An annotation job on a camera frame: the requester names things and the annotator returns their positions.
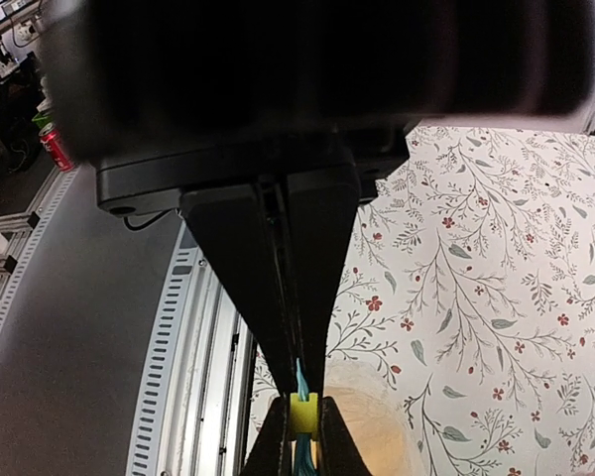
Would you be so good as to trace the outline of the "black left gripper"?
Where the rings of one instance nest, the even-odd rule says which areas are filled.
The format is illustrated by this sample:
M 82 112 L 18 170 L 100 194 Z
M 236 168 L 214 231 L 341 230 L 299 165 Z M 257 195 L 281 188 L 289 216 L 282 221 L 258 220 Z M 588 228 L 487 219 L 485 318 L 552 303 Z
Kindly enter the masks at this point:
M 311 130 L 126 133 L 95 160 L 98 206 L 116 217 L 179 206 L 245 320 L 278 391 L 323 389 L 329 322 L 359 199 L 410 156 L 410 121 Z M 282 191 L 281 248 L 258 187 Z

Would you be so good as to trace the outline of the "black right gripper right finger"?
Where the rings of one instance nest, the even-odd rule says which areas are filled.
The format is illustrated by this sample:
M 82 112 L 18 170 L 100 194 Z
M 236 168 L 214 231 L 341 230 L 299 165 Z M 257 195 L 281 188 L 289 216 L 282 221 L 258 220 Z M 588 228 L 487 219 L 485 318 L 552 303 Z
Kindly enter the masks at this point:
M 317 469 L 328 476 L 371 475 L 332 397 L 319 404 Z

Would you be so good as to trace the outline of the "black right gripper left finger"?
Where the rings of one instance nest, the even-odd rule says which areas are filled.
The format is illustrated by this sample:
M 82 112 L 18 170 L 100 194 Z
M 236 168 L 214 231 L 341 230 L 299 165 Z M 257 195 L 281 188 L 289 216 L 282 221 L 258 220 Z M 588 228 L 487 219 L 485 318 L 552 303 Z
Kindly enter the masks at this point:
M 243 476 L 293 474 L 290 407 L 289 395 L 277 397 L 272 401 L 242 469 Z

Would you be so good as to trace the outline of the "peach toy fruit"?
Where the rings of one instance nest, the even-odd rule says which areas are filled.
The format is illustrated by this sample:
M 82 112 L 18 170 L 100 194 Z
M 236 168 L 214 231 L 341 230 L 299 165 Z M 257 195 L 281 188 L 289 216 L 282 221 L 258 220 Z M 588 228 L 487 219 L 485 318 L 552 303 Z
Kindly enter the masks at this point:
M 372 475 L 412 475 L 406 432 L 394 410 L 374 391 L 350 385 L 326 387 Z

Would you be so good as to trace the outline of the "clear zip top bag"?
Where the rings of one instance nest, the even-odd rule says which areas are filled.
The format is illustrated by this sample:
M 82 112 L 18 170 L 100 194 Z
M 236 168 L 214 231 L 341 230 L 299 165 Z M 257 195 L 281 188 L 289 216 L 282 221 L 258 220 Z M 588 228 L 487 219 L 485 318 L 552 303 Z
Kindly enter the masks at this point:
M 324 376 L 323 396 L 334 400 L 361 461 L 352 462 L 343 475 L 365 467 L 371 475 L 424 475 L 418 450 L 403 417 L 403 406 L 369 364 L 330 360 Z M 323 397 L 311 390 L 303 366 L 297 363 L 297 391 L 291 395 L 293 473 L 322 475 L 323 465 L 316 461 L 322 454 L 317 445 L 321 432 L 315 429 L 323 414 L 315 405 Z

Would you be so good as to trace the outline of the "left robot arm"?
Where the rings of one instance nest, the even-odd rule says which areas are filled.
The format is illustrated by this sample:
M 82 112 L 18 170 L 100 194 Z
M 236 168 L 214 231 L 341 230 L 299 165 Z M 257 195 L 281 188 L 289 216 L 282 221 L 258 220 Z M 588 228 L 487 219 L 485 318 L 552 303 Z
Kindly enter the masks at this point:
M 52 1 L 45 24 L 98 206 L 179 211 L 282 394 L 323 386 L 356 213 L 409 131 L 567 115 L 595 80 L 590 1 Z

